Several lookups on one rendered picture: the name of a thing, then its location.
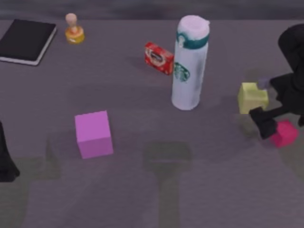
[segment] black toy figure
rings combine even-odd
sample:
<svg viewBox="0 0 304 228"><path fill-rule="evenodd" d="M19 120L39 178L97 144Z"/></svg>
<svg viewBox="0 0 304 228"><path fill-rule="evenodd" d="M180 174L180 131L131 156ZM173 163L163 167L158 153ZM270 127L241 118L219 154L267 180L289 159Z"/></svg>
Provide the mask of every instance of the black toy figure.
<svg viewBox="0 0 304 228"><path fill-rule="evenodd" d="M13 182L18 176L20 176L20 171L10 157L0 121L0 182Z"/></svg>
<svg viewBox="0 0 304 228"><path fill-rule="evenodd" d="M277 92L276 99L281 107L269 111L259 107L249 112L262 139L276 133L274 118L287 113L299 115L298 125L304 126L304 24L294 25L283 32L278 45L293 72L272 78L269 82Z"/></svg>

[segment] small red carton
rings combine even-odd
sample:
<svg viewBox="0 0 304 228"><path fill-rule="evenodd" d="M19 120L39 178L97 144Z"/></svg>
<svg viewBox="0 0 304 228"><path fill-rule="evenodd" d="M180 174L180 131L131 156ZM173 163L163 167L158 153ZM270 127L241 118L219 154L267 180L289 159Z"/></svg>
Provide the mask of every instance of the small red carton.
<svg viewBox="0 0 304 228"><path fill-rule="evenodd" d="M145 46L145 58L146 64L158 69L159 71L171 75L173 72L174 55L161 48L160 46L148 42Z"/></svg>

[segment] white starbucks tumbler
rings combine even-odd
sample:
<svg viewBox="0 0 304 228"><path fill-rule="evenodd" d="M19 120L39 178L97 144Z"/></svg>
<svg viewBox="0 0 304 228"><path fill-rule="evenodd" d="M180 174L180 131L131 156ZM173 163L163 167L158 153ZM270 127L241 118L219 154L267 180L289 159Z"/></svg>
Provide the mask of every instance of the white starbucks tumbler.
<svg viewBox="0 0 304 228"><path fill-rule="evenodd" d="M209 24L208 20L195 15L183 17L178 24L171 99L180 110L192 110L200 102Z"/></svg>

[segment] table surface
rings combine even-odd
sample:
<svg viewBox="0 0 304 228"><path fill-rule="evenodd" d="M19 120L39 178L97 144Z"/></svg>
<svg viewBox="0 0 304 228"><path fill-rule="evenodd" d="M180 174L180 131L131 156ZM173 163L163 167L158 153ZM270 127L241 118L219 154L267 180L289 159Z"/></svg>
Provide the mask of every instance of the table surface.
<svg viewBox="0 0 304 228"><path fill-rule="evenodd" d="M171 76L143 61L147 41L174 51L177 21L80 21L78 46L55 22L39 66L0 63L0 119L21 170L0 184L0 227L163 226L157 180L143 164L150 141L191 148L176 187L181 228L303 227L303 137L278 150L245 136L235 118L241 82L290 72L277 39L298 21L212 21L201 103L190 112L172 106ZM114 155L82 160L74 115L101 110Z"/></svg>

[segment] pink cube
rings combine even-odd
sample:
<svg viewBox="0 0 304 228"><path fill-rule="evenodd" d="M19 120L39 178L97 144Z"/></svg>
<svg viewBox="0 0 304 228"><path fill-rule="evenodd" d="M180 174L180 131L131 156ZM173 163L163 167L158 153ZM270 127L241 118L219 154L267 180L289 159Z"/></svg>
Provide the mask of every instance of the pink cube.
<svg viewBox="0 0 304 228"><path fill-rule="evenodd" d="M292 144L299 135L298 130L288 120L277 124L277 132L270 137L270 141L278 148Z"/></svg>
<svg viewBox="0 0 304 228"><path fill-rule="evenodd" d="M75 126L83 159L113 154L107 111L76 115Z"/></svg>

